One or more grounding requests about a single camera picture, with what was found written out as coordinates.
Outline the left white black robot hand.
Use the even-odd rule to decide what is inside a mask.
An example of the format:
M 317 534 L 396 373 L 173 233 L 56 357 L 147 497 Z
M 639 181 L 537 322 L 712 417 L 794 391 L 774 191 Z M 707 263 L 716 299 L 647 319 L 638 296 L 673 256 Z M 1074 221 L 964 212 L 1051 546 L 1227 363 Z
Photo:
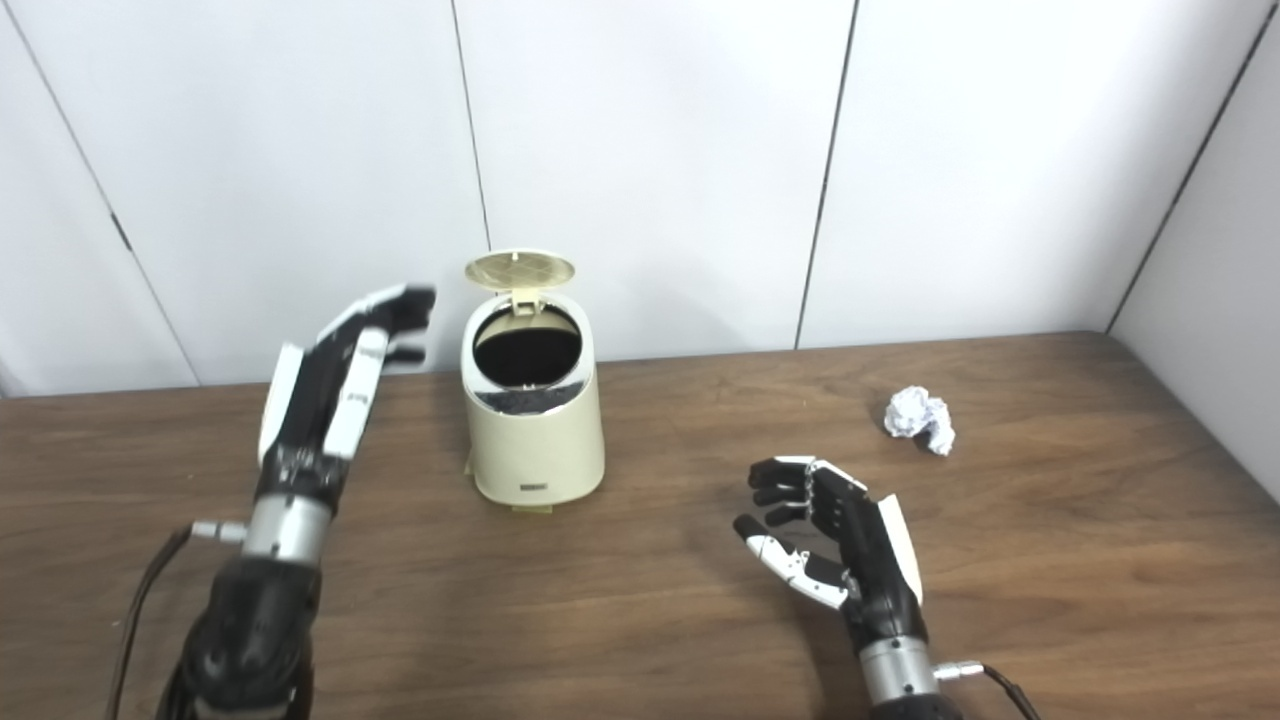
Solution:
M 436 302 L 430 284 L 393 284 L 353 301 L 310 346 L 284 343 L 259 433 L 255 497 L 306 498 L 337 514 L 388 366 L 421 366 Z

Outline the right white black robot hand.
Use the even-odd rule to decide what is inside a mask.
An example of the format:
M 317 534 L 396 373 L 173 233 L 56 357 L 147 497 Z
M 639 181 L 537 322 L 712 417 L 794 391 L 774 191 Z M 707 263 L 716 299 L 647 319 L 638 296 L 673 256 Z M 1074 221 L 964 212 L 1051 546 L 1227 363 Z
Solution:
M 765 515 L 735 518 L 735 532 L 785 584 L 838 611 L 855 651 L 901 638 L 928 642 L 919 568 L 896 496 L 873 500 L 860 480 L 813 456 L 754 462 L 748 486 Z M 773 534 L 792 521 L 805 521 L 833 541 L 838 559 Z

